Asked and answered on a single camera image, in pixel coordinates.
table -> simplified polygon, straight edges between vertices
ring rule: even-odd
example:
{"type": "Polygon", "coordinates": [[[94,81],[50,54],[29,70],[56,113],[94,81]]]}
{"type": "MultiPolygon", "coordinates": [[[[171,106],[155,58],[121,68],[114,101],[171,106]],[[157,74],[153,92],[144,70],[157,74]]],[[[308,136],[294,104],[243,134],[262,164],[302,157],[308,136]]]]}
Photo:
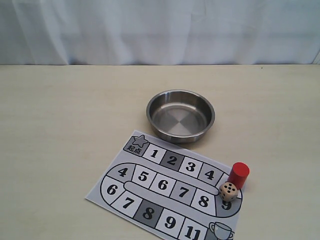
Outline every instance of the table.
{"type": "Polygon", "coordinates": [[[168,89],[216,112],[183,147],[250,167],[235,240],[319,237],[319,65],[3,65],[0,239],[158,239],[85,196],[168,89]]]}

white square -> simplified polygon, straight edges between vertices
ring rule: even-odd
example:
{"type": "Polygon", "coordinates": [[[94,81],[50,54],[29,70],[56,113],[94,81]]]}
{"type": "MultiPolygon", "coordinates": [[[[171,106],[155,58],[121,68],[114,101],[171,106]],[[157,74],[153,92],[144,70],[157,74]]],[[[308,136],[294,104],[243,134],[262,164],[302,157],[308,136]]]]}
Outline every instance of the white square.
{"type": "Polygon", "coordinates": [[[133,218],[141,202],[142,198],[129,191],[125,191],[111,206],[119,212],[133,218]]]}
{"type": "Polygon", "coordinates": [[[197,189],[195,191],[191,207],[200,210],[203,213],[210,214],[212,216],[216,215],[216,204],[215,204],[215,196],[197,189]]]}
{"type": "Polygon", "coordinates": [[[104,177],[101,184],[101,195],[109,205],[113,203],[124,191],[124,184],[111,177],[104,177]]]}
{"type": "Polygon", "coordinates": [[[166,149],[158,147],[150,143],[148,148],[145,150],[143,157],[159,164],[166,153],[166,149]]]}
{"type": "Polygon", "coordinates": [[[207,228],[186,218],[179,234],[180,240],[204,240],[207,228]]]}
{"type": "Polygon", "coordinates": [[[155,179],[150,187],[150,190],[169,197],[171,194],[172,189],[174,188],[176,180],[173,178],[167,177],[162,174],[157,174],[155,179]]]}
{"type": "Polygon", "coordinates": [[[136,165],[132,181],[148,189],[156,176],[156,172],[144,166],[136,165]]]}
{"type": "Polygon", "coordinates": [[[180,166],[179,172],[197,178],[202,164],[201,161],[186,156],[180,166]]]}
{"type": "Polygon", "coordinates": [[[224,183],[228,180],[228,177],[229,177],[229,175],[227,175],[226,173],[223,173],[222,177],[220,178],[220,180],[218,181],[218,183],[215,185],[215,187],[216,187],[217,189],[219,189],[220,186],[221,186],[222,184],[224,184],[224,183]]]}
{"type": "Polygon", "coordinates": [[[184,219],[184,216],[168,209],[164,209],[155,228],[177,238],[182,224],[184,223],[184,219]]]}

star symbol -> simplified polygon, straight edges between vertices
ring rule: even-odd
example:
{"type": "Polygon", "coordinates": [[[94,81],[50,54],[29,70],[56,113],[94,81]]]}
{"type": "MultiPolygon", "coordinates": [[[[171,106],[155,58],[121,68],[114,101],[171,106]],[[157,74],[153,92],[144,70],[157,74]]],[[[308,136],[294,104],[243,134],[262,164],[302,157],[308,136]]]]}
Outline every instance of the star symbol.
{"type": "Polygon", "coordinates": [[[143,148],[144,144],[146,144],[148,141],[145,140],[145,136],[141,135],[141,136],[134,136],[134,142],[132,143],[132,145],[138,145],[140,148],[143,148]]]}

game board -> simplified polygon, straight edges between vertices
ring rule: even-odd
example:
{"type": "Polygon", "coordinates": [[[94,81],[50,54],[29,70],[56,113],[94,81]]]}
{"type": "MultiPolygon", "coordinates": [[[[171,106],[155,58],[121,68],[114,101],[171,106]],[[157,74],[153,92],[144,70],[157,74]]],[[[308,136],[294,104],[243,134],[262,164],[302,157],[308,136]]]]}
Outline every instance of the game board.
{"type": "Polygon", "coordinates": [[[230,170],[135,130],[85,198],[162,239],[230,240],[243,201],[218,195],[230,170]]]}

bowl rim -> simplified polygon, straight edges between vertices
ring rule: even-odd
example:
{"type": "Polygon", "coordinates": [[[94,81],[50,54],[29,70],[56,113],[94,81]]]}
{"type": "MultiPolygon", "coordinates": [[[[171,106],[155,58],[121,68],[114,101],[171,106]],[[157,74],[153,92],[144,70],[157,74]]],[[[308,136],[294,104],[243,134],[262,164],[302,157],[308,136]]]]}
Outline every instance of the bowl rim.
{"type": "Polygon", "coordinates": [[[157,130],[159,131],[161,134],[166,135],[166,136],[170,136],[173,138],[178,138],[178,139],[189,139],[189,138],[194,138],[194,137],[199,137],[203,134],[205,134],[214,124],[215,119],[216,119],[216,113],[215,113],[215,109],[213,107],[213,105],[202,95],[200,95],[199,93],[196,93],[194,91],[190,91],[190,90],[185,90],[185,89],[170,89],[170,90],[166,90],[166,91],[162,91],[159,92],[158,94],[154,95],[150,101],[148,102],[147,106],[146,106],[146,117],[149,121],[149,123],[157,130]],[[172,92],[184,92],[184,93],[188,93],[188,94],[192,94],[195,95],[198,98],[201,98],[202,100],[204,100],[204,102],[207,104],[207,106],[210,108],[211,111],[211,121],[207,124],[207,126],[202,130],[199,131],[195,134],[190,134],[190,135],[177,135],[177,134],[172,134],[170,132],[166,132],[163,131],[162,129],[160,129],[152,120],[151,116],[150,116],[150,107],[151,104],[155,101],[155,99],[157,99],[158,97],[160,97],[163,94],[167,94],[167,93],[172,93],[172,92]]]}

